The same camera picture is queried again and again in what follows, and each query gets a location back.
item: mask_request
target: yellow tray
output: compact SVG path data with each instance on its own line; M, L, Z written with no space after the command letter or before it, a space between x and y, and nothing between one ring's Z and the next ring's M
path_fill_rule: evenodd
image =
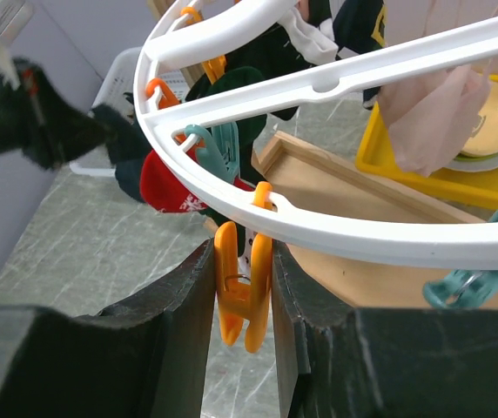
M491 76L498 83L498 76ZM387 177L436 198L453 200L466 205L498 209L498 169L490 172L453 172L441 169L423 178L403 172L394 161L387 128L379 108L373 108L361 140L355 165L362 172Z

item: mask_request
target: orange clothespin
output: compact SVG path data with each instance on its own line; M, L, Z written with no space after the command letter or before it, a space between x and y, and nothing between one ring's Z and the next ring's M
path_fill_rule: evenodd
M272 210L268 199L272 186L260 182L255 190L253 204ZM216 293L218 299L220 333L222 340L231 346L238 339L243 321L248 320L246 350L259 351L268 323L268 309L273 272L273 240L258 233L251 250L251 277L238 271L237 231L233 222L226 222L214 236L216 263ZM239 279L249 280L243 283Z
M178 98L176 98L176 95L173 94L172 89L170 89L170 87L168 87L168 84L166 84L165 81L162 80L161 78L153 78L151 81L148 82L148 84L145 87L146 97L151 98L152 96L154 96L154 93L156 92L156 89L158 87L162 91L162 97L158 102L159 109L166 109L168 107L177 106L181 104ZM178 136L176 136L176 140L180 144L183 144L186 139L187 137L183 133L180 133ZM203 139L201 139L197 144L193 146L193 148L204 146L204 144L205 143Z
M181 16L183 15L191 16L191 19L187 21L187 24L197 24L198 22L203 21L200 13L191 6L184 7L181 10ZM202 65L211 84L216 83L216 80L221 78L225 73L225 57L223 55L220 57L209 59L208 61L204 61Z

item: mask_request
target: gray marble surface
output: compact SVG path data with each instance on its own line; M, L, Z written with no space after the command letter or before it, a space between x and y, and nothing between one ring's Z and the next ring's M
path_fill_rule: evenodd
M304 105L290 122L269 118L255 146L260 151L282 130L353 158L369 116L359 98ZM104 166L104 154L97 155L92 158ZM209 237L203 221L198 214L157 213L129 199L112 179L65 168L0 275L0 305L94 314L171 271ZM234 347L222 343L215 317L201 416L279 416L272 321L264 346L248 354L242 338Z

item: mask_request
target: teal clothespin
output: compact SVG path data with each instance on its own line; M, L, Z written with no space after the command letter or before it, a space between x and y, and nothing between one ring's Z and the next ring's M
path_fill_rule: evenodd
M498 211L489 222L498 222ZM481 307L498 293L498 270L454 270L443 280L427 283L423 297L441 309Z
M235 123L212 128L212 134L202 126L189 125L185 135L200 136L205 145L197 148L197 162L219 179L233 184L239 175L239 138Z
M239 176L239 131L235 122L212 127L212 136L224 157L225 166L235 179Z

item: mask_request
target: pink cloth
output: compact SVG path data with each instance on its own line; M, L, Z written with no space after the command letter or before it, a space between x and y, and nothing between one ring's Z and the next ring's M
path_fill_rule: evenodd
M435 5L431 0L423 36ZM491 64L481 75L471 65L462 65L380 89L380 115L402 171L428 177L460 153L490 93Z

